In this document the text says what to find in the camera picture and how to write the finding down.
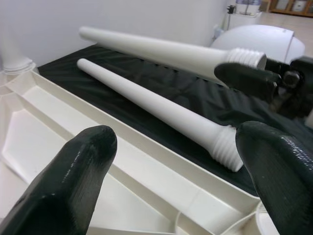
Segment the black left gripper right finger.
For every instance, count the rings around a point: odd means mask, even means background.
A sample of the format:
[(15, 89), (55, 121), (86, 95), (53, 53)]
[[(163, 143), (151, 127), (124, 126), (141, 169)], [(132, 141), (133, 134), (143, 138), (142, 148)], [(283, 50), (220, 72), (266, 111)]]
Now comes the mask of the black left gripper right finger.
[(235, 142), (255, 190), (280, 235), (313, 235), (313, 152), (292, 135), (257, 121)]

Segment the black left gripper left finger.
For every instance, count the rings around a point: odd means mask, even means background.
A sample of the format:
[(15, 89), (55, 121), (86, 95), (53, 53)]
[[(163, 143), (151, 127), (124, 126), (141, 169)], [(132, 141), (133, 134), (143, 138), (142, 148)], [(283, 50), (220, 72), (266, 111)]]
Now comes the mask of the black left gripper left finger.
[(0, 235), (86, 235), (116, 152), (109, 126), (81, 131), (31, 182), (0, 223)]

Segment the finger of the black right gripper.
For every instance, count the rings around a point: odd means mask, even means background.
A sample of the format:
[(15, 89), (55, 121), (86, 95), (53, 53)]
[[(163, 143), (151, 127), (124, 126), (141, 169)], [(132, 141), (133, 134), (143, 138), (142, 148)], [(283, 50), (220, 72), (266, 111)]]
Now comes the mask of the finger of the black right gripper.
[(229, 88), (267, 103), (279, 95), (280, 76), (267, 70), (239, 63), (223, 63), (215, 67), (214, 75)]

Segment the white plastic children table top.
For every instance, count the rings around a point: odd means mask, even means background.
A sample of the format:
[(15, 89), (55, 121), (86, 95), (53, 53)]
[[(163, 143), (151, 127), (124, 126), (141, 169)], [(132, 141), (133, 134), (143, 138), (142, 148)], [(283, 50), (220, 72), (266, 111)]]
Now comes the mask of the white plastic children table top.
[(118, 149), (89, 235), (264, 235), (258, 197), (197, 166), (35, 72), (0, 72), (0, 223), (82, 130), (110, 126)]

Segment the white plastic table leg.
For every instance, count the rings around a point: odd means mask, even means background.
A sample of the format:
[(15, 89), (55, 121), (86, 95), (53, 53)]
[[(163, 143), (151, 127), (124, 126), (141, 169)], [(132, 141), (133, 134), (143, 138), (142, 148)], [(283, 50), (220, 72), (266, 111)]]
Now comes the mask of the white plastic table leg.
[(0, 59), (7, 75), (19, 75), (28, 71), (38, 71), (33, 60), (25, 56), (7, 25), (0, 22)]
[(214, 75), (216, 66), (223, 63), (239, 63), (264, 70), (267, 61), (265, 53), (240, 47), (229, 50), (215, 49), (88, 26), (80, 27), (79, 35), (82, 39), (102, 47), (192, 72), (220, 85), (222, 81)]
[(219, 125), (87, 59), (79, 59), (77, 67), (196, 142), (227, 169), (243, 167), (234, 127)]

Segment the white blue appliance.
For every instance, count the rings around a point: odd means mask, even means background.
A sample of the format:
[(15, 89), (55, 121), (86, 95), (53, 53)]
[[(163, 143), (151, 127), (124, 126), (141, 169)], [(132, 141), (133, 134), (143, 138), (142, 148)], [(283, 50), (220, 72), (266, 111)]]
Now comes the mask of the white blue appliance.
[(259, 12), (261, 0), (236, 0), (235, 13), (255, 16)]

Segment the brown wooden cabinet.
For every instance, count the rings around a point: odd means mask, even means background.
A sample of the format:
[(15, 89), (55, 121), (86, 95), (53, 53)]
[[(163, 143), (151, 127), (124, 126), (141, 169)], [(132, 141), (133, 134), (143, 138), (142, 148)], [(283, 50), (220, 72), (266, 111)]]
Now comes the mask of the brown wooden cabinet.
[(270, 13), (313, 18), (313, 0), (270, 0)]

